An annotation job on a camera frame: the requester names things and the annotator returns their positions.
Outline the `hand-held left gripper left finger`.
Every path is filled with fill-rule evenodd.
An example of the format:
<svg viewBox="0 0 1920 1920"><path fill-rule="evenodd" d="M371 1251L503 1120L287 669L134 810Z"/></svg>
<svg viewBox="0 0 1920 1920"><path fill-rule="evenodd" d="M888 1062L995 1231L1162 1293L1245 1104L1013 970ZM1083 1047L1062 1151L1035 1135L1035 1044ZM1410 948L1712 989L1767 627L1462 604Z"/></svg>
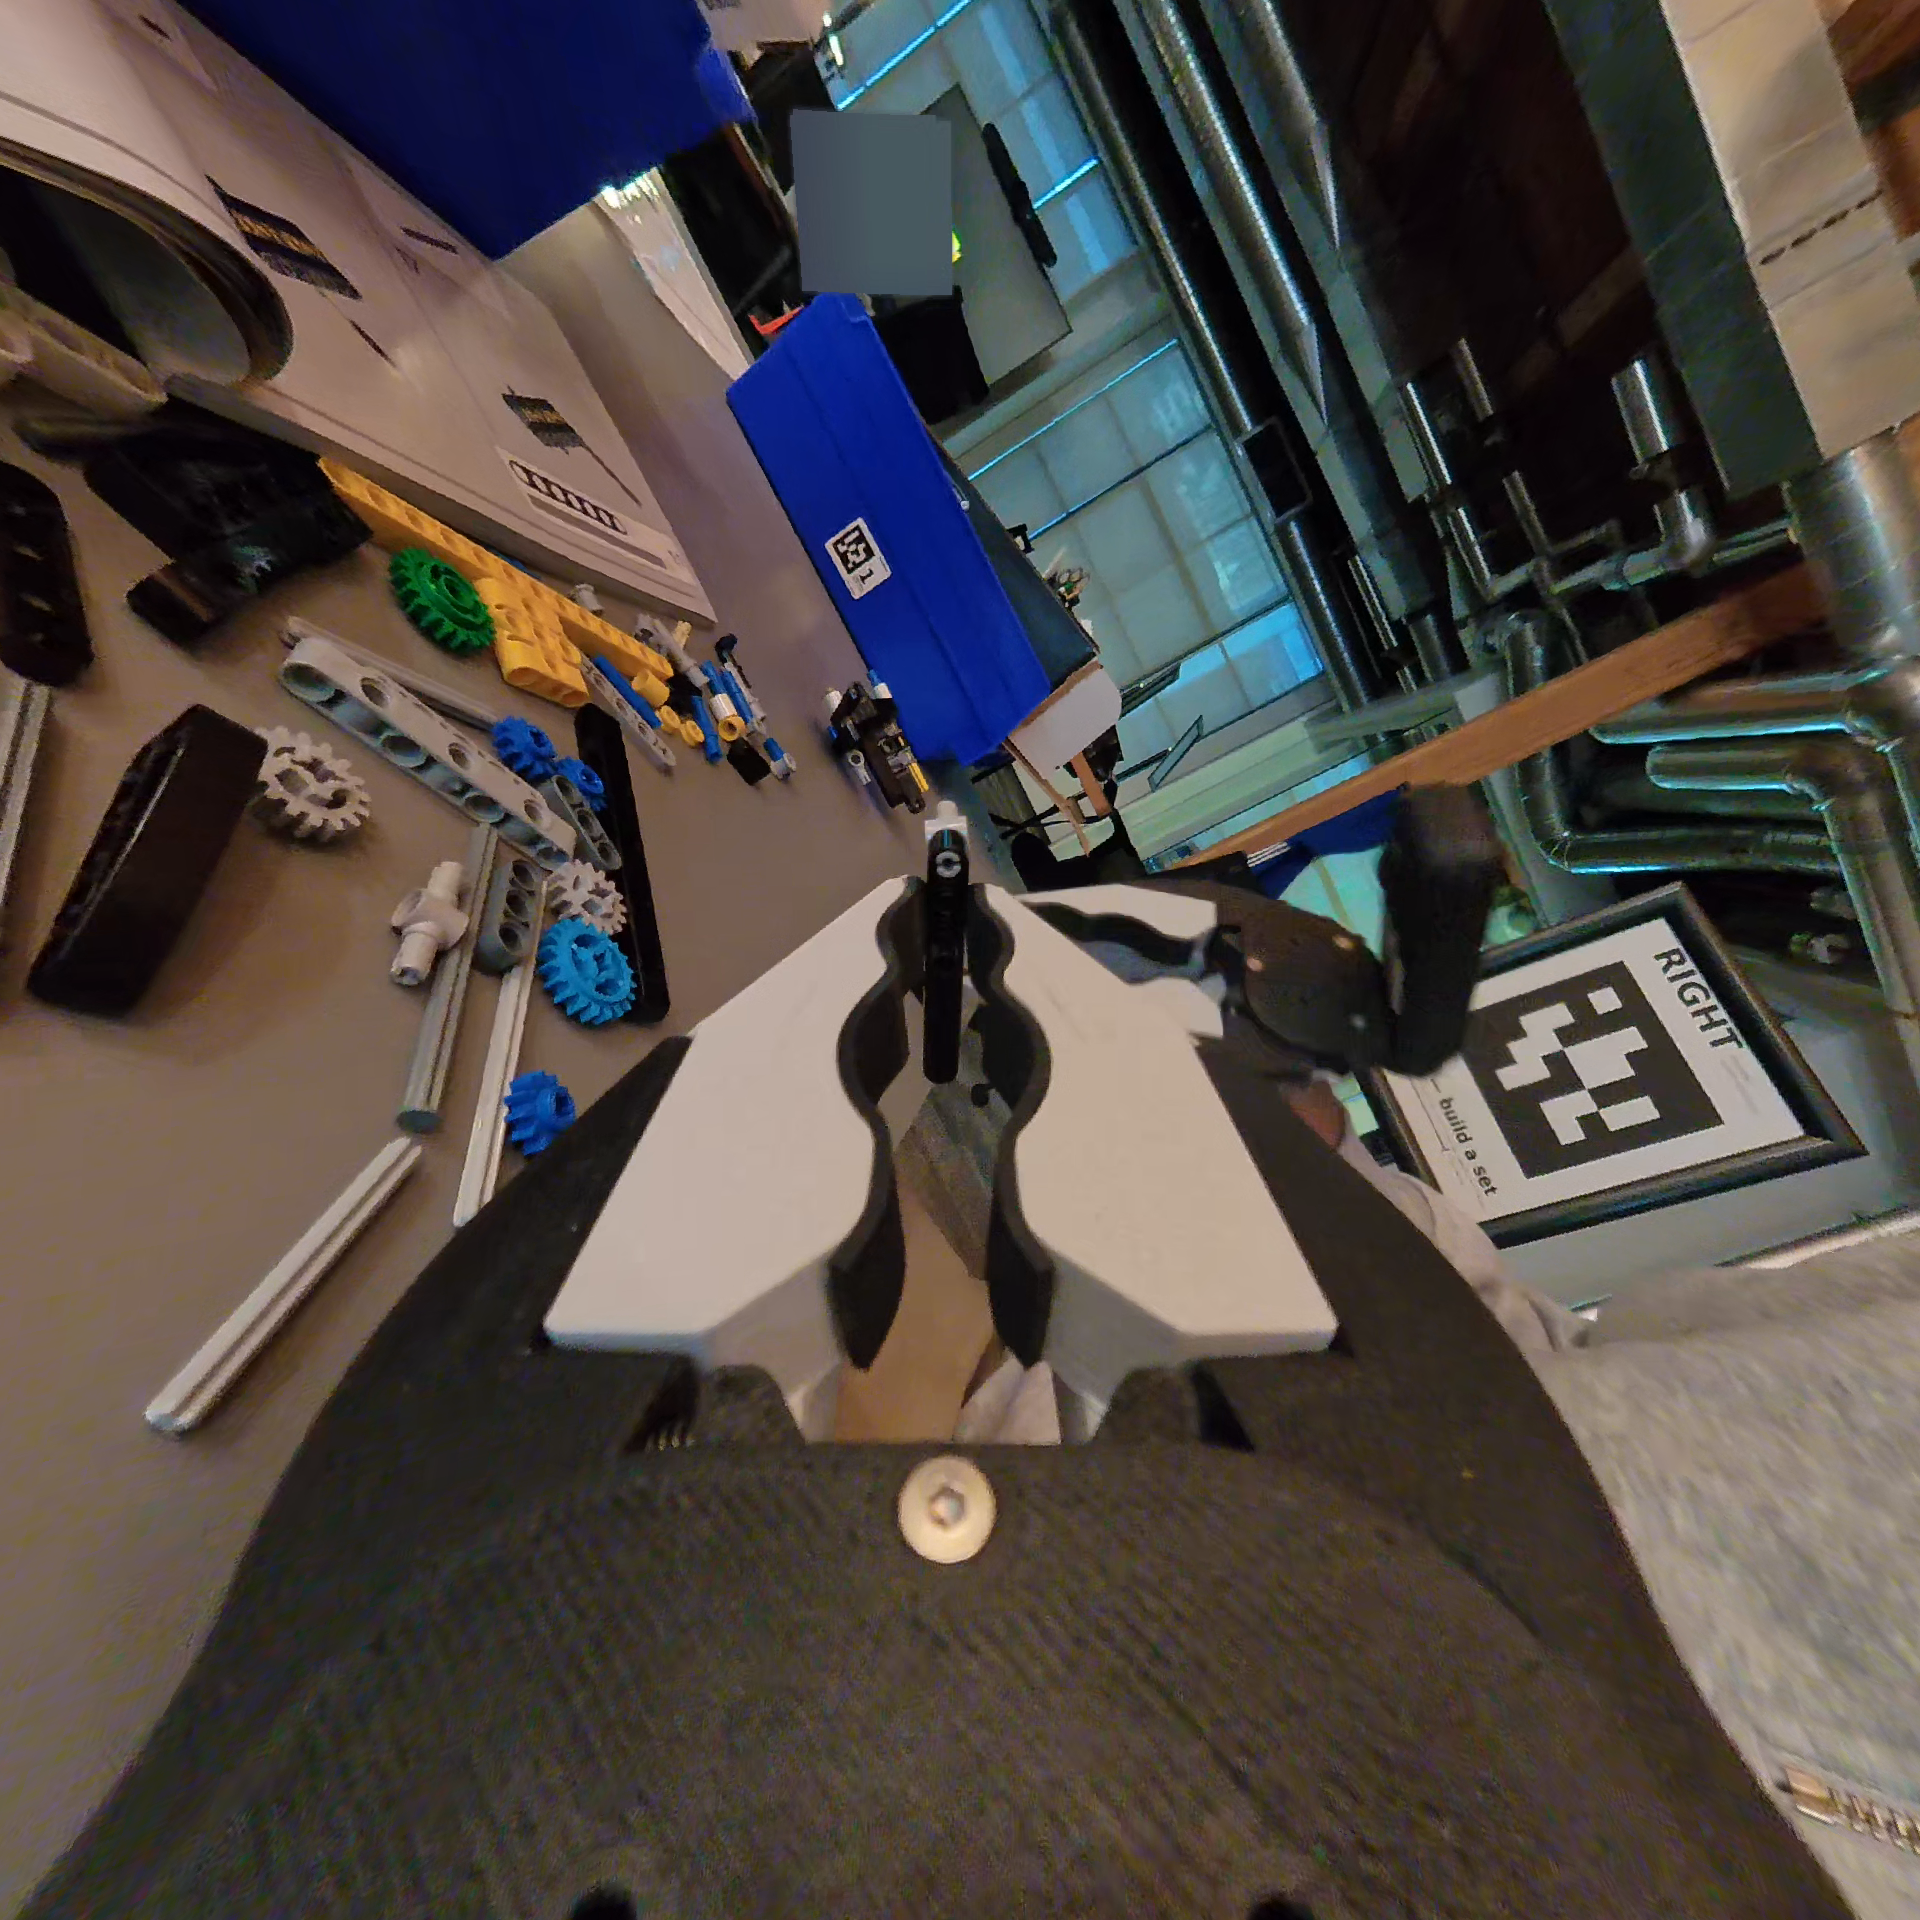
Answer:
<svg viewBox="0 0 1920 1920"><path fill-rule="evenodd" d="M543 1316L578 1354L758 1368L831 1429L906 1283L922 887L887 879L701 1020Z"/></svg>

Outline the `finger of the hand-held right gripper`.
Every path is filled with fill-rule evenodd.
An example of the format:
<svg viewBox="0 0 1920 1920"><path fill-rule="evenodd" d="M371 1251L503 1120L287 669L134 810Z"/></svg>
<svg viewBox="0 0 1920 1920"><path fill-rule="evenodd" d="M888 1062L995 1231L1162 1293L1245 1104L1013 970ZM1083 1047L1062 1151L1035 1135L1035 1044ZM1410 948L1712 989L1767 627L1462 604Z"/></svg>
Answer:
<svg viewBox="0 0 1920 1920"><path fill-rule="evenodd" d="M1133 1013L1167 1022L1192 1044L1226 1038L1226 1010L1219 982L1210 982L1204 975L1191 971L1170 971L1141 956L1109 956L1099 964L1118 978Z"/></svg>
<svg viewBox="0 0 1920 1920"><path fill-rule="evenodd" d="M1118 948L1146 962L1198 962L1215 936L1215 904L1136 882L1024 894L1024 910L1080 948Z"/></svg>

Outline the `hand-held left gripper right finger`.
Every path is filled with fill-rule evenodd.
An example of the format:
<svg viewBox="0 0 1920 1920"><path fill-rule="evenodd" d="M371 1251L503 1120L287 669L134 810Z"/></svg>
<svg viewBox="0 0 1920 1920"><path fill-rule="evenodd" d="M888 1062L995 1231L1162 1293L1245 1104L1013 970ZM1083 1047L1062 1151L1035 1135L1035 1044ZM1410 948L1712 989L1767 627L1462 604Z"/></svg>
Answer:
<svg viewBox="0 0 1920 1920"><path fill-rule="evenodd" d="M999 1336L1047 1364L1062 1429L1126 1376L1322 1354L1338 1316L1192 1044L999 884L981 892L981 1008L1019 1090L999 1138Z"/></svg>

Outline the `person's right forearm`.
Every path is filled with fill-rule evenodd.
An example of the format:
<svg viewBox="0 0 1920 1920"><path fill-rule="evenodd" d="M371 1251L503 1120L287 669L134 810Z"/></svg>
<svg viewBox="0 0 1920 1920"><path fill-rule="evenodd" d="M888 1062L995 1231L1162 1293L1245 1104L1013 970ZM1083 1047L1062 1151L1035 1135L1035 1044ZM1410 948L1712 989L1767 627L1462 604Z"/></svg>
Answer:
<svg viewBox="0 0 1920 1920"><path fill-rule="evenodd" d="M1571 1354L1588 1343L1594 1323L1512 1279L1486 1231L1439 1191L1378 1163L1352 1126L1347 1126L1338 1155L1429 1239L1524 1356Z"/></svg>

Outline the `grey lego axle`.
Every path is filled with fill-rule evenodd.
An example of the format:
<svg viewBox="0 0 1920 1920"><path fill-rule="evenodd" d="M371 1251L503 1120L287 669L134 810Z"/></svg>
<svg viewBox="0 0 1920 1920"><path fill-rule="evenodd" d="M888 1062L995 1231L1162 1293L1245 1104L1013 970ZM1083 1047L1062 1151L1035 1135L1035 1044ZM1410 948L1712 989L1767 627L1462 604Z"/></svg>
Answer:
<svg viewBox="0 0 1920 1920"><path fill-rule="evenodd" d="M508 1090L518 1070L522 1035L534 994L536 962L524 960L498 982L486 1056L478 1079L475 1108L460 1187L452 1197L451 1227L461 1229L488 1203L495 1188L500 1151L508 1132Z"/></svg>
<svg viewBox="0 0 1920 1920"><path fill-rule="evenodd" d="M469 882L469 930L454 948L438 957L431 978L420 988L424 991L422 1013L395 1114L395 1122L407 1135L429 1135L442 1126L442 1102L472 966L472 920L488 887L494 853L495 832L479 824L470 835L469 850L460 858Z"/></svg>
<svg viewBox="0 0 1920 1920"><path fill-rule="evenodd" d="M325 1283L359 1235L414 1174L424 1147L398 1135L365 1163L267 1268L237 1308L194 1349L143 1407L147 1427L188 1436L235 1389L277 1333Z"/></svg>

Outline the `large blue lego gear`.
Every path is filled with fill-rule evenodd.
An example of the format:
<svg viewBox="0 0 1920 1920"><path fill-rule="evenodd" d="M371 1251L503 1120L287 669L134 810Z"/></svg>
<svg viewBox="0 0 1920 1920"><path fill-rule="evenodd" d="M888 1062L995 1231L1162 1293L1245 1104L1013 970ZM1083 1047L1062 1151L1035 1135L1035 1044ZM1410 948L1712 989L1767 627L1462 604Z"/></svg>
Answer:
<svg viewBox="0 0 1920 1920"><path fill-rule="evenodd" d="M623 1020L637 999L637 978L618 940L588 918L552 920L536 943L534 971L564 1020L605 1026Z"/></svg>

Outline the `long black lego beam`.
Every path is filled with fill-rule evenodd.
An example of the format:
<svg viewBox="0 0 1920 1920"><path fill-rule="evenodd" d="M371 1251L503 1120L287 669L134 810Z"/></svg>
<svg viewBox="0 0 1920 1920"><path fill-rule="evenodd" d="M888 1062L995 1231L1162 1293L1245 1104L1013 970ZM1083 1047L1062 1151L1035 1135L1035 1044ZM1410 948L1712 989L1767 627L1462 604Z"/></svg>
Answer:
<svg viewBox="0 0 1920 1920"><path fill-rule="evenodd" d="M635 1002L623 1020L628 1023L663 1023L669 1014L669 986L656 896L639 839L628 741L618 726L618 719L598 706L583 706L573 712L573 736L578 762L605 788L598 819L619 854L613 882L627 907L627 923L615 940L635 975Z"/></svg>

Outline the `small black lego assembly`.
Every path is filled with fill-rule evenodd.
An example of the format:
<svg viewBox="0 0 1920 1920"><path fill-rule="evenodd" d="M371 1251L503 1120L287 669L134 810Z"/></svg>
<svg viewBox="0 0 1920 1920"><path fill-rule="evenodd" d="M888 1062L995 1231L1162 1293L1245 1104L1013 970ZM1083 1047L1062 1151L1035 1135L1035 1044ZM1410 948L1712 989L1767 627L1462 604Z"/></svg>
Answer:
<svg viewBox="0 0 1920 1920"><path fill-rule="evenodd" d="M906 741L892 690L877 679L855 679L828 687L823 706L828 748L848 776L884 806L923 815L927 776Z"/></svg>

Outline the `grey lego axle connector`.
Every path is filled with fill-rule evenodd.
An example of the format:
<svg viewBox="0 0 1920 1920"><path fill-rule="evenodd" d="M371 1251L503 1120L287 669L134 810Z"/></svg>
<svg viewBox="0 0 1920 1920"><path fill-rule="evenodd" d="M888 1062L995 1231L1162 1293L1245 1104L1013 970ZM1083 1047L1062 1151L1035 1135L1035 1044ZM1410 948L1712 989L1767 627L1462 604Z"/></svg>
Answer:
<svg viewBox="0 0 1920 1920"><path fill-rule="evenodd" d="M391 981L418 989L431 978L442 956L454 948L469 930L466 867L460 858L438 862L428 882L398 901L391 914L395 952Z"/></svg>

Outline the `scattered small lego pins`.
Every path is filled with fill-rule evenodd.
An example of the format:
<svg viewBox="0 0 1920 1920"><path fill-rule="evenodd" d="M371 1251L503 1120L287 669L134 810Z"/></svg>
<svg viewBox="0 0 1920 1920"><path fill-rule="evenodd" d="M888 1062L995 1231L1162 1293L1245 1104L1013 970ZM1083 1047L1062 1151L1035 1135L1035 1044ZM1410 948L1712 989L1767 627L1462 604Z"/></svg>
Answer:
<svg viewBox="0 0 1920 1920"><path fill-rule="evenodd" d="M767 731L758 698L734 671L727 647L715 645L701 656L696 630L685 620L637 618L623 628L584 582L567 596L571 606L563 630L578 663L594 658L630 683L659 712L677 762L724 763L744 783L783 783L798 772Z"/></svg>

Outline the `long grey lego beam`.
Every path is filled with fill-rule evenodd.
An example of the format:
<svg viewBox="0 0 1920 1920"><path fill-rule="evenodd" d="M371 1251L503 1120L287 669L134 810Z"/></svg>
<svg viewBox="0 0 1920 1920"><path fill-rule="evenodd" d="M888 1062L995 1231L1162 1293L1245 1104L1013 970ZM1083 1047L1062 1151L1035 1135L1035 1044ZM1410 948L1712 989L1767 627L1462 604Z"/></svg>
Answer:
<svg viewBox="0 0 1920 1920"><path fill-rule="evenodd" d="M578 835L552 803L391 671L359 663L336 640L309 636L278 660L277 679L307 708L368 744L472 824L500 835L543 870L555 874L578 854Z"/></svg>

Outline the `yellow lego beam assembly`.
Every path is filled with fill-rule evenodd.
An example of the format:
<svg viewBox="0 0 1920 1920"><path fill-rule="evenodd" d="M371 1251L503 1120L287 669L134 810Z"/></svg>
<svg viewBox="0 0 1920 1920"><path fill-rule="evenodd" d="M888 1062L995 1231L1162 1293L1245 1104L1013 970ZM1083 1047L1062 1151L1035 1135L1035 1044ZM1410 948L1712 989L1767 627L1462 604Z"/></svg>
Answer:
<svg viewBox="0 0 1920 1920"><path fill-rule="evenodd" d="M564 708L588 702L578 658L563 630L563 615L571 606L563 591L429 518L359 471L333 460L322 460L319 471L381 551L391 555L405 547L422 547L475 586L495 624L488 651L503 680Z"/></svg>

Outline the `green lego gear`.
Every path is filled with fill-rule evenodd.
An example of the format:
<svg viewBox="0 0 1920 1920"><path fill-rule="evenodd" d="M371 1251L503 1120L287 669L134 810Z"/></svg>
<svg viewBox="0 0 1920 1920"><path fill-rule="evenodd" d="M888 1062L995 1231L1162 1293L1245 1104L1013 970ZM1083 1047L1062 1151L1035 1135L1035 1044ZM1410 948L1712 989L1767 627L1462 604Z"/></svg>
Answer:
<svg viewBox="0 0 1920 1920"><path fill-rule="evenodd" d="M444 654L479 656L494 647L495 624L485 596L428 549L394 551L388 586L398 611Z"/></svg>

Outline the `black curved lego panel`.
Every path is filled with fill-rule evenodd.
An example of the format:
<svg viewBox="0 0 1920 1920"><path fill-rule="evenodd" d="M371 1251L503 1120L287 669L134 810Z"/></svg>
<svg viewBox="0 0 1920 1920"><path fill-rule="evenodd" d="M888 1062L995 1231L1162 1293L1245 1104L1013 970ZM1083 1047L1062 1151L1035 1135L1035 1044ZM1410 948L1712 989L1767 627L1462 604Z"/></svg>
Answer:
<svg viewBox="0 0 1920 1920"><path fill-rule="evenodd" d="M87 486L164 554L128 611L186 651L307 568L373 542L316 452L176 422L98 445Z"/></svg>

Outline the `lego instruction booklet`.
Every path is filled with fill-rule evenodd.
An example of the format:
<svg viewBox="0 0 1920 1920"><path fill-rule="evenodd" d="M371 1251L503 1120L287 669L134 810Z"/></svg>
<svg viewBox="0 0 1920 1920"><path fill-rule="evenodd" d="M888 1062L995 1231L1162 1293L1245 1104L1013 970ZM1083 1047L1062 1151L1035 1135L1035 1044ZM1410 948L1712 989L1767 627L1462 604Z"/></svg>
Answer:
<svg viewBox="0 0 1920 1920"><path fill-rule="evenodd" d="M5 277L172 396L712 622L563 325L173 4L5 2Z"/></svg>

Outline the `black rounded lego piece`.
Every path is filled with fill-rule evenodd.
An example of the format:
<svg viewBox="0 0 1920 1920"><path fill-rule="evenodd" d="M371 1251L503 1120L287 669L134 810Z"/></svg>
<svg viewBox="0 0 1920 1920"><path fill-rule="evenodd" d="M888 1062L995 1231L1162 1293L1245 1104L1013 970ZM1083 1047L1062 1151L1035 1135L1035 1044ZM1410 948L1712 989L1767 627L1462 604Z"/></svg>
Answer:
<svg viewBox="0 0 1920 1920"><path fill-rule="evenodd" d="M60 496L2 463L2 663L68 687L94 660L76 554Z"/></svg>

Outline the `light grey lego panel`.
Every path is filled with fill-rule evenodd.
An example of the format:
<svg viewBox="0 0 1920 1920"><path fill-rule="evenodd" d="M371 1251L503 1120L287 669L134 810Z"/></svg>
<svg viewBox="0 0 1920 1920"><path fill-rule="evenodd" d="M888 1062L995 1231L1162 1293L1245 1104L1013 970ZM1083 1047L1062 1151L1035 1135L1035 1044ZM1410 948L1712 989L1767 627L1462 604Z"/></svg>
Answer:
<svg viewBox="0 0 1920 1920"><path fill-rule="evenodd" d="M2 251L2 383L16 379L118 426L150 418L168 399L139 358L27 295Z"/></svg>

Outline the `blue cloth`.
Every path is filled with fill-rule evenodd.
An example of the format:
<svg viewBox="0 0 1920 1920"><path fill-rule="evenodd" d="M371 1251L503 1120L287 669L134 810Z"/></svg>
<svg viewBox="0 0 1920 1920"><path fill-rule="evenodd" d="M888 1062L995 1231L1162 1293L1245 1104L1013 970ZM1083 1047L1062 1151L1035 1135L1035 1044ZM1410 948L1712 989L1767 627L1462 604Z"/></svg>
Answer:
<svg viewBox="0 0 1920 1920"><path fill-rule="evenodd" d="M1230 870L1230 884L1280 901L1316 862L1381 853L1397 829L1399 813L1400 794L1391 788L1291 835L1280 847L1248 854Z"/></svg>

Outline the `framed black white marker sign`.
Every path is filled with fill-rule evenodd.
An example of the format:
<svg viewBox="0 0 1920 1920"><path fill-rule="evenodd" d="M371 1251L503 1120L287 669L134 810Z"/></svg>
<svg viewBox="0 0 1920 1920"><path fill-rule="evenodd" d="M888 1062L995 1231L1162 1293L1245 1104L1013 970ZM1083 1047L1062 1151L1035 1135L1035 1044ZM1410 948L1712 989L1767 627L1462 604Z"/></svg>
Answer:
<svg viewBox="0 0 1920 1920"><path fill-rule="evenodd" d="M1502 1251L1864 1157L1685 882L1491 948L1459 1054L1357 1084Z"/></svg>

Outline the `wooden railing beam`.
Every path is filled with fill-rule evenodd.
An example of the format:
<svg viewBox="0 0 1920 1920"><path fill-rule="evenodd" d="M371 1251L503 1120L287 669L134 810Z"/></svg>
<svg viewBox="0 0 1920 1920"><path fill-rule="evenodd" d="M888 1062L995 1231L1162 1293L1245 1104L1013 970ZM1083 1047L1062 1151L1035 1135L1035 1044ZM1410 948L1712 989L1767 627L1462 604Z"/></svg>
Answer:
<svg viewBox="0 0 1920 1920"><path fill-rule="evenodd" d="M1864 645L1893 636L1894 618L1914 612L1916 555L1878 578L1827 575L1813 564L1790 566L1381 762L1364 774L1284 806L1275 819L1214 847L1191 853L1173 869L1195 874L1226 858L1269 854L1300 832L1407 783L1478 781L1794 634L1823 627L1832 637L1850 636L1853 645Z"/></svg>

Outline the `silver ventilation pipes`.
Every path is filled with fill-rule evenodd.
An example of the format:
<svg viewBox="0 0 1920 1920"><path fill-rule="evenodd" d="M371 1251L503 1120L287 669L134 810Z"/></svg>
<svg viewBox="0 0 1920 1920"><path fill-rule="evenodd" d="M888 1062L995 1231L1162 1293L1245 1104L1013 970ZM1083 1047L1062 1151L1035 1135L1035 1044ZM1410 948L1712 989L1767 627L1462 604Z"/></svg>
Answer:
<svg viewBox="0 0 1920 1920"><path fill-rule="evenodd" d="M1775 490L1802 564L1842 578L1916 555L1916 234L1844 69L1871 14L1547 4L1720 486ZM1858 916L1914 930L1916 612L1864 645L1794 634L1578 736L1643 748L1666 796L1791 798Z"/></svg>

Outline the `blue storage bin with tag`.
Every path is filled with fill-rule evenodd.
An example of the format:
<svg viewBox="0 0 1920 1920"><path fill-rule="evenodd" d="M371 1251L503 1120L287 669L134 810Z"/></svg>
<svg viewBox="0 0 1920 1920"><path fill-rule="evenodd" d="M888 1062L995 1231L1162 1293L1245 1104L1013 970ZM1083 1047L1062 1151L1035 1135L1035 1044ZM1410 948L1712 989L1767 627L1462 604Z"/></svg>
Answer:
<svg viewBox="0 0 1920 1920"><path fill-rule="evenodd" d="M727 406L911 752L988 759L1050 676L867 307L815 295Z"/></svg>

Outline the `plain blue storage bin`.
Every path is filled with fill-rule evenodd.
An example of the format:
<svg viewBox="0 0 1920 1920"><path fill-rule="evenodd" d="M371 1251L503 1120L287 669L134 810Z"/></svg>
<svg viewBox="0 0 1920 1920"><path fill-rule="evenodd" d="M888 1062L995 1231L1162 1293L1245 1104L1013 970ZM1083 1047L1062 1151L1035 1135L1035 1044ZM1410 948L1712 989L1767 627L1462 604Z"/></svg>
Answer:
<svg viewBox="0 0 1920 1920"><path fill-rule="evenodd" d="M483 253L750 123L694 2L186 2Z"/></svg>

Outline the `black lego frame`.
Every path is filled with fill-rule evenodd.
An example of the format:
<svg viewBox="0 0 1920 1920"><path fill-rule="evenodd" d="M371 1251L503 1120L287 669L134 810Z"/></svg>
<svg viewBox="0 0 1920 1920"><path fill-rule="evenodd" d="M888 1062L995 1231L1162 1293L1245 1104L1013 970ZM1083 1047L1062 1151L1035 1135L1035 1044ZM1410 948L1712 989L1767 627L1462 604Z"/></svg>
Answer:
<svg viewBox="0 0 1920 1920"><path fill-rule="evenodd" d="M246 813L267 738L192 703L128 762L27 971L27 994L125 1016L186 935Z"/></svg>

